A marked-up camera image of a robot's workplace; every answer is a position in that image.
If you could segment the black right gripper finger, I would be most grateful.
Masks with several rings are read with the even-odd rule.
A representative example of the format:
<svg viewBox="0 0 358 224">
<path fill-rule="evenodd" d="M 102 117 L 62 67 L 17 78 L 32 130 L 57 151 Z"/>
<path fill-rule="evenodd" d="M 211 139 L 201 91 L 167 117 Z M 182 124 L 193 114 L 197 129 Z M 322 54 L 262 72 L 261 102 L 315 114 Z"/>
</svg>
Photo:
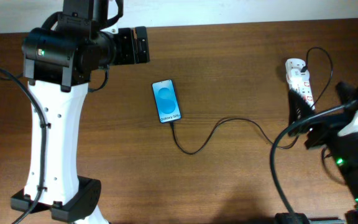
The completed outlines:
<svg viewBox="0 0 358 224">
<path fill-rule="evenodd" d="M 354 99 L 356 88 L 353 85 L 346 82 L 339 82 L 335 86 L 335 89 L 342 105 L 356 104 L 356 100 Z"/>
<path fill-rule="evenodd" d="M 290 126 L 299 119 L 311 116 L 314 114 L 314 109 L 308 104 L 308 102 L 294 89 L 288 92 L 289 103 L 289 119 L 288 125 Z M 309 126 L 301 126 L 289 131 L 288 136 L 295 137 L 297 135 L 306 134 L 312 131 L 313 128 Z"/>
</svg>

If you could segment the blue Galaxy smartphone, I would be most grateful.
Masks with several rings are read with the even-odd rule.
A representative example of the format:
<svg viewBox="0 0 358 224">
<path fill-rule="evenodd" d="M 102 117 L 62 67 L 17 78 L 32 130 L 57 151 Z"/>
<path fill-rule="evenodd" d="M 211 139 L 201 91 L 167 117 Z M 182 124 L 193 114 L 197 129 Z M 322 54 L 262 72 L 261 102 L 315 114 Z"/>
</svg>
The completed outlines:
<svg viewBox="0 0 358 224">
<path fill-rule="evenodd" d="M 161 123 L 170 123 L 181 119 L 175 88 L 172 80 L 164 80 L 152 84 L 152 90 Z"/>
</svg>

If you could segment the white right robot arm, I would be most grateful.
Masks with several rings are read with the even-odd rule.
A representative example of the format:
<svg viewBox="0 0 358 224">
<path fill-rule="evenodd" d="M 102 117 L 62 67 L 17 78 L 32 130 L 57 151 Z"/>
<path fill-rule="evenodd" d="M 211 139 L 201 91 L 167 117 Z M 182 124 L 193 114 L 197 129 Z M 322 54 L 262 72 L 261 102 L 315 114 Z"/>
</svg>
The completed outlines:
<svg viewBox="0 0 358 224">
<path fill-rule="evenodd" d="M 275 170 L 275 152 L 284 137 L 307 135 L 305 147 L 316 149 L 326 147 L 334 159 L 346 186 L 355 201 L 355 208 L 345 214 L 347 223 L 358 223 L 358 87 L 339 82 L 336 91 L 341 104 L 316 113 L 301 95 L 288 92 L 290 124 L 276 138 L 270 150 L 270 171 L 278 194 L 287 208 L 287 213 L 276 216 L 280 223 L 305 223 L 289 204 L 278 181 Z"/>
</svg>

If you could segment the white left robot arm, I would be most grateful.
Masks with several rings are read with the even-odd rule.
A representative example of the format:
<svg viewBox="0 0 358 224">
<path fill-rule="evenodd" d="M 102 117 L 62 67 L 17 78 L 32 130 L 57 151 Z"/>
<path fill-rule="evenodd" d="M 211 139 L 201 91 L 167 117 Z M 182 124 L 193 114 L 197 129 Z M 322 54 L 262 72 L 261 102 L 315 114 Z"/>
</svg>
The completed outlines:
<svg viewBox="0 0 358 224">
<path fill-rule="evenodd" d="M 50 211 L 65 223 L 104 223 L 98 202 L 101 182 L 77 174 L 81 110 L 95 70 L 150 60 L 145 27 L 121 28 L 124 3 L 108 17 L 107 1 L 65 0 L 63 9 L 28 34 L 22 44 L 22 90 L 32 105 L 30 170 L 26 185 L 11 197 L 23 216 Z"/>
</svg>

